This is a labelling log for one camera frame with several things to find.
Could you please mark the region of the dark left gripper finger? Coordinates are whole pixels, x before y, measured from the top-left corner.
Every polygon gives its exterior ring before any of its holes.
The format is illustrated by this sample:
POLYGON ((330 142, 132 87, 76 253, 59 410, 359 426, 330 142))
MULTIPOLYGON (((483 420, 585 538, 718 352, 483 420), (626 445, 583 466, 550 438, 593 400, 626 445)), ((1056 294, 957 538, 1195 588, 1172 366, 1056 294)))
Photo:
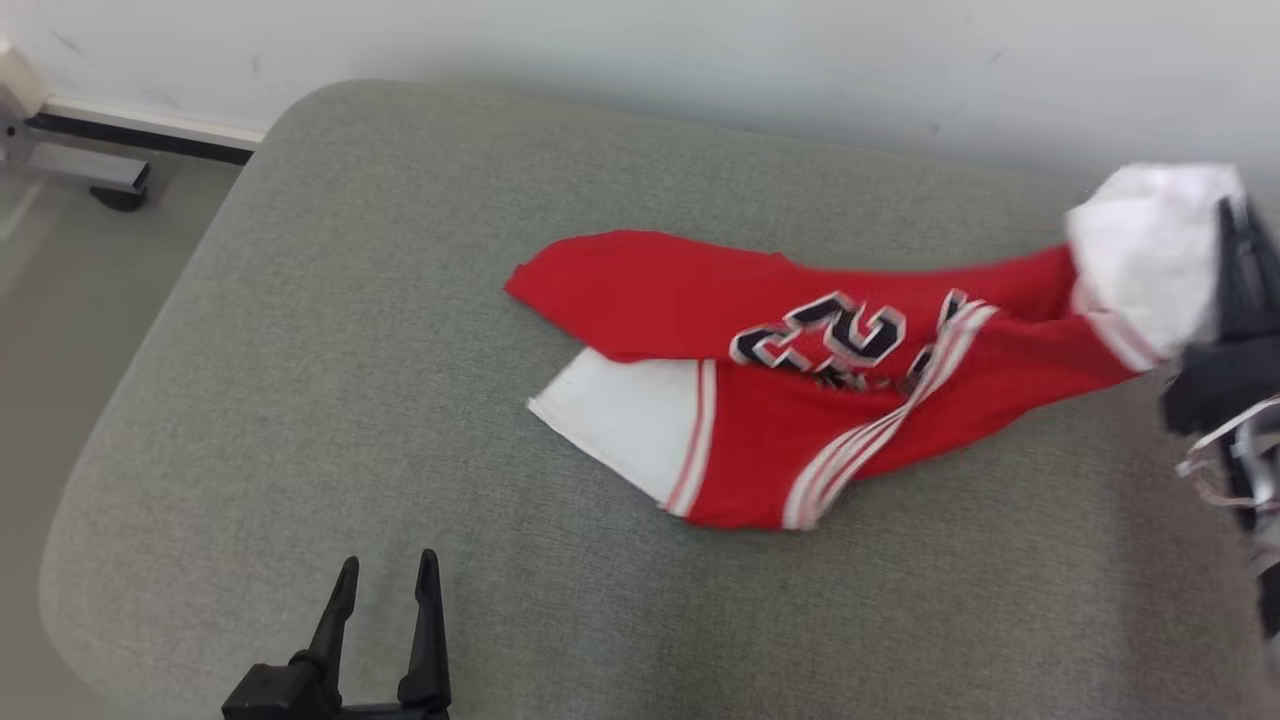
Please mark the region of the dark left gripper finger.
POLYGON ((439 559, 424 550, 415 584, 417 616, 407 673, 397 687, 404 710, 447 711, 452 703, 439 559))
POLYGON ((339 685, 346 624, 355 611, 358 570, 356 556, 349 556, 343 562, 308 647, 291 657, 291 665, 310 666, 320 687, 325 689, 337 689, 339 685))

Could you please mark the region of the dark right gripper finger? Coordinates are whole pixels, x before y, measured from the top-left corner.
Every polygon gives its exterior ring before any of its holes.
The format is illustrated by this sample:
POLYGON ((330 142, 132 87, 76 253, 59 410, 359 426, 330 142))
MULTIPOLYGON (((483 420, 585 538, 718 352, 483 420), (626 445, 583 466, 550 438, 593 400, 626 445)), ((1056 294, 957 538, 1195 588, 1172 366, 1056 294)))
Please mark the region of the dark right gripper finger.
POLYGON ((1280 250, 1263 218, 1247 199, 1221 199, 1217 228, 1219 340, 1235 343, 1280 334, 1280 250))

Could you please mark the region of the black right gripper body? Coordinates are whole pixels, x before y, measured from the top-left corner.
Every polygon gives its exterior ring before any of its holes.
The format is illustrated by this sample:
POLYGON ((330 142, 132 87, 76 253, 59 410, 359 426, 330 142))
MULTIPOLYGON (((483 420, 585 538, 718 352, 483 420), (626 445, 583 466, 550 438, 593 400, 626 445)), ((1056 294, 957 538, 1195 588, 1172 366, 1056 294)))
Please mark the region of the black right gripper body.
POLYGON ((1276 395, 1280 338, 1194 346, 1162 393, 1164 424, 1176 436, 1203 436, 1276 395))

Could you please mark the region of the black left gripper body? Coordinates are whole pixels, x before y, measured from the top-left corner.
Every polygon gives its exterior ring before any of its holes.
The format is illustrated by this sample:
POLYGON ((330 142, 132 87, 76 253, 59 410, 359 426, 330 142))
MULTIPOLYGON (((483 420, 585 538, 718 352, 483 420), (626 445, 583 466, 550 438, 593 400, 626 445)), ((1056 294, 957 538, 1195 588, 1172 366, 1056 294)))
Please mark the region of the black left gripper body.
POLYGON ((223 702, 223 720, 451 720, 447 694, 407 705, 346 705, 339 676, 321 664, 256 664, 223 702))

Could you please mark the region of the red and white basketball jersey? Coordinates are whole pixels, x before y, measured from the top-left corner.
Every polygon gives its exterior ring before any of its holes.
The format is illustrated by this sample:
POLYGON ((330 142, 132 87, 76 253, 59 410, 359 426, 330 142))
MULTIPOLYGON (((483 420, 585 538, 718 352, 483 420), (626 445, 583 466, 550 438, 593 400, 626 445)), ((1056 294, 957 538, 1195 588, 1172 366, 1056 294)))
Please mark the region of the red and white basketball jersey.
POLYGON ((1228 164, 1130 164, 1065 241, 933 272, 655 231, 556 241, 506 292, 582 345, 530 410, 666 512, 809 530, 851 484, 1160 366, 1207 327, 1228 164))

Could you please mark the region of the grey metal stand foot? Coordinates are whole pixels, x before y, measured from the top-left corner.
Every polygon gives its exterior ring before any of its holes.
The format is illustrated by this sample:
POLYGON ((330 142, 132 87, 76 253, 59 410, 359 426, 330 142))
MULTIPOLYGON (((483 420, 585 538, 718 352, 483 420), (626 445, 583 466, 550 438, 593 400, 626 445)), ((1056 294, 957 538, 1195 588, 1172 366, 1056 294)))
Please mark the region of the grey metal stand foot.
POLYGON ((141 209, 148 196, 147 161, 51 141, 31 122, 50 97, 35 68, 0 37, 0 165, 82 181, 91 197, 119 213, 141 209))

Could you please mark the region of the white and black wall baseboard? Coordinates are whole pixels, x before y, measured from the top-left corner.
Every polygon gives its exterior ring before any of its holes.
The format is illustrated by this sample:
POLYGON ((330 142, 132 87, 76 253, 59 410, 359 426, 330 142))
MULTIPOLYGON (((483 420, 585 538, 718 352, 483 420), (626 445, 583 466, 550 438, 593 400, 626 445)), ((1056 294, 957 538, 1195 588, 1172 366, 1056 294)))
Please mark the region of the white and black wall baseboard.
POLYGON ((132 149, 242 167, 260 149, 265 133, 192 120, 155 111, 118 108, 52 95, 26 120, 33 129, 132 149))

